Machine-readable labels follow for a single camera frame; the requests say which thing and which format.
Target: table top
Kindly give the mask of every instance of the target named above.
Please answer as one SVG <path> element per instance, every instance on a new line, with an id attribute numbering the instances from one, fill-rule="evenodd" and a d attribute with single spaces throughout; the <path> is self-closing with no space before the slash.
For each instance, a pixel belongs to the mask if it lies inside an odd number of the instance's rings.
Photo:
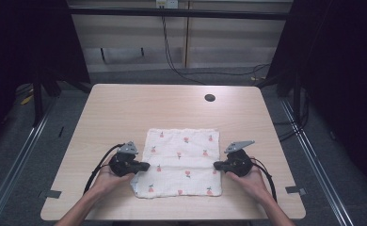
<path id="1" fill-rule="evenodd" d="M 208 102 L 205 95 L 213 94 Z M 253 87 L 181 85 L 107 85 L 93 87 L 70 145 L 54 180 L 58 199 L 48 198 L 45 220 L 60 219 L 82 196 L 88 177 L 114 145 L 132 140 L 141 161 L 149 129 L 217 129 L 223 153 L 233 141 L 255 140 L 245 148 L 273 176 L 278 203 L 289 218 L 306 215 L 278 136 L 259 89 Z M 180 196 L 139 199 L 129 184 L 117 187 L 98 202 L 87 219 L 216 220 L 267 218 L 262 207 L 222 175 L 219 197 Z"/>

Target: forearm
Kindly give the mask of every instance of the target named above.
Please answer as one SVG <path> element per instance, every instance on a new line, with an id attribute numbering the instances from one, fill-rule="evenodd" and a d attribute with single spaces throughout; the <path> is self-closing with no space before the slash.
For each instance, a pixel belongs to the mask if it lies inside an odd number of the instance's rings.
<path id="1" fill-rule="evenodd" d="M 90 209 L 101 197 L 102 192 L 90 189 L 56 225 L 81 225 Z"/>
<path id="2" fill-rule="evenodd" d="M 257 195 L 257 201 L 263 206 L 265 213 L 271 220 L 272 225 L 295 225 L 278 206 L 271 194 L 267 191 L 260 192 Z"/>

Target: wire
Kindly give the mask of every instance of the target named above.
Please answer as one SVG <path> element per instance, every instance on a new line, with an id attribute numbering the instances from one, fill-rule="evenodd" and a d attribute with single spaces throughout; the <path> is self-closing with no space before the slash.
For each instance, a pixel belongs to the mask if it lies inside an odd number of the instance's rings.
<path id="1" fill-rule="evenodd" d="M 109 151 L 107 151 L 107 153 L 104 155 L 104 157 L 102 158 L 101 162 L 99 162 L 98 166 L 93 170 L 92 174 L 90 174 L 90 177 L 87 181 L 87 185 L 85 186 L 84 189 L 84 194 L 87 193 L 87 191 L 89 190 L 90 185 L 92 184 L 93 179 L 95 178 L 96 174 L 98 173 L 98 171 L 107 165 L 102 166 L 102 163 L 104 162 L 104 160 L 109 156 L 109 154 L 115 150 L 116 148 L 122 147 L 124 144 L 118 144 L 116 146 L 114 146 L 113 148 L 111 148 Z"/>
<path id="2" fill-rule="evenodd" d="M 287 125 L 287 124 L 291 124 L 294 121 L 279 121 L 279 122 L 272 122 L 274 125 Z"/>
<path id="3" fill-rule="evenodd" d="M 289 139 L 290 137 L 292 137 L 293 135 L 296 135 L 298 133 L 300 133 L 304 127 L 307 125 L 307 122 L 308 122 L 308 119 L 309 119 L 309 108 L 310 108 L 310 96 L 308 95 L 308 92 L 306 92 L 305 94 L 305 101 L 304 101 L 304 105 L 303 105 L 303 116 L 301 116 L 301 124 L 300 126 L 295 129 L 294 131 L 290 131 L 290 132 L 287 132 L 285 134 L 282 134 L 279 136 L 279 141 L 280 142 L 283 142 L 287 139 Z"/>
<path id="4" fill-rule="evenodd" d="M 250 75 L 250 74 L 254 74 L 255 78 L 254 78 L 254 82 L 252 84 L 252 86 L 255 85 L 256 83 L 256 74 L 255 72 L 260 71 L 261 69 L 270 66 L 270 64 L 259 64 L 256 65 L 251 72 L 248 73 L 215 73 L 215 72 L 206 72 L 206 73 L 183 73 L 183 72 L 178 72 L 178 70 L 175 68 L 173 60 L 172 60 L 172 56 L 171 53 L 169 51 L 169 44 L 168 44 L 168 35 L 167 35 L 167 26 L 166 26 L 166 18 L 163 16 L 162 17 L 162 22 L 163 22 L 163 33 L 164 33 L 164 42 L 165 42 L 165 52 L 166 52 L 166 58 L 167 58 L 167 63 L 168 66 L 170 67 L 171 70 L 173 70 L 175 73 L 177 73 L 181 78 L 192 81 L 192 82 L 196 82 L 202 85 L 206 85 L 198 80 L 195 79 L 191 79 L 188 77 L 185 77 L 184 75 L 194 75 L 194 74 L 221 74 L 221 75 L 230 75 L 230 76 L 243 76 L 243 75 Z"/>
<path id="5" fill-rule="evenodd" d="M 250 159 L 255 160 L 256 162 L 261 164 L 261 166 L 259 166 L 256 163 L 253 163 L 253 166 L 256 166 L 258 169 L 260 169 L 265 174 L 266 179 L 268 179 L 269 186 L 271 187 L 272 197 L 274 198 L 275 202 L 278 202 L 277 191 L 275 190 L 275 185 L 274 185 L 274 181 L 272 181 L 271 174 L 269 174 L 268 170 L 266 170 L 265 165 L 260 160 L 253 158 L 253 157 L 250 157 Z"/>

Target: dark curtain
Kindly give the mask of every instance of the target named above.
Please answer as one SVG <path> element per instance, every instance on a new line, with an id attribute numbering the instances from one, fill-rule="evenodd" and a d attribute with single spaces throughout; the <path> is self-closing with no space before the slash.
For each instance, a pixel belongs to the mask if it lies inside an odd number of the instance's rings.
<path id="1" fill-rule="evenodd" d="M 311 102 L 367 177 L 367 1 L 297 0 L 291 12 L 313 16 L 286 23 L 267 80 L 285 95 L 298 73 Z"/>
<path id="2" fill-rule="evenodd" d="M 34 73 L 41 81 L 90 82 L 72 16 L 40 9 L 66 7 L 64 0 L 0 1 L 0 123 Z"/>

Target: cloth with pink print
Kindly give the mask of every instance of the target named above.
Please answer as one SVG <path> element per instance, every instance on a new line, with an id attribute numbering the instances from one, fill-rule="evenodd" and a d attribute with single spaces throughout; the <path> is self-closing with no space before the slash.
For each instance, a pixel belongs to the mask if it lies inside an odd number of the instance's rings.
<path id="1" fill-rule="evenodd" d="M 216 129 L 150 129 L 140 171 L 131 181 L 138 198 L 220 196 L 219 132 Z"/>

